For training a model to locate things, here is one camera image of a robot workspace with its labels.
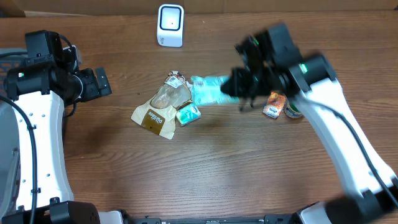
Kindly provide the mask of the orange snack packet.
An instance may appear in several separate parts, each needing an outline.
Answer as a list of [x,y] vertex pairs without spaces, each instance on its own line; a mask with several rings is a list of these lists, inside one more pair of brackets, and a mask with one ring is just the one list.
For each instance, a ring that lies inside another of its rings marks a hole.
[[286,97],[276,92],[271,92],[262,113],[270,118],[277,119],[285,105]]

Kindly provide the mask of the teal tissue pack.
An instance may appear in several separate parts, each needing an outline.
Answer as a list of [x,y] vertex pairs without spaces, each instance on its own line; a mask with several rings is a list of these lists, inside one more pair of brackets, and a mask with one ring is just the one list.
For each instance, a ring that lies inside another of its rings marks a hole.
[[221,86],[229,80],[229,76],[192,76],[192,98],[196,106],[213,104],[238,103],[238,97],[232,97],[221,91]]

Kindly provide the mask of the green lid jar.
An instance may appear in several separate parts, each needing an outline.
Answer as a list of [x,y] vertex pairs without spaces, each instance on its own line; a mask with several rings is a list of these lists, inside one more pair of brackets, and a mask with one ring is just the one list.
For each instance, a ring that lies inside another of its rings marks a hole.
[[284,113],[292,119],[299,119],[303,116],[303,114],[289,100],[287,100],[284,105]]

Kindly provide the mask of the small green white packet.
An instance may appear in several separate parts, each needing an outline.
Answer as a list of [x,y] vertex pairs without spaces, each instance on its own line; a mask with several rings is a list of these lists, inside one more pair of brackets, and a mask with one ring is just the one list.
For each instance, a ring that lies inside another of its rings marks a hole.
[[183,107],[178,110],[176,113],[176,119],[180,123],[181,126],[185,126],[193,121],[196,121],[201,118],[201,112],[197,108],[197,106],[193,103]]

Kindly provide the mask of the brown clear snack bag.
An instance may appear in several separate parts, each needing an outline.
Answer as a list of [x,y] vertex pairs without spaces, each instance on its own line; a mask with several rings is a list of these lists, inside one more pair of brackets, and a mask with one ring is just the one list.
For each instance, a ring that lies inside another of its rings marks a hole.
[[131,119],[156,135],[172,139],[177,110],[192,102],[191,87],[180,72],[170,71],[157,93],[138,106]]

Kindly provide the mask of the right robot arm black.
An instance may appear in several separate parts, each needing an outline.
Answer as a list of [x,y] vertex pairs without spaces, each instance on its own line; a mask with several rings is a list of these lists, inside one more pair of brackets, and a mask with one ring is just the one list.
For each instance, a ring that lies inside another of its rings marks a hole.
[[252,102],[283,93],[308,119],[337,171],[344,194],[316,202],[284,223],[370,223],[397,210],[397,176],[374,150],[353,116],[331,63],[320,52],[302,55],[284,23],[235,46],[243,66],[221,91]]

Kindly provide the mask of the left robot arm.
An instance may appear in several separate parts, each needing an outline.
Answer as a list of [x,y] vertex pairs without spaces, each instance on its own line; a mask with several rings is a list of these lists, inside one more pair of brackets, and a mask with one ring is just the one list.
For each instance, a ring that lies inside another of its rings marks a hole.
[[80,69],[78,49],[56,32],[25,35],[19,66],[4,80],[3,102],[14,110],[21,182],[16,212],[3,223],[99,223],[91,203],[76,202],[63,151],[65,108],[111,94],[104,69]]

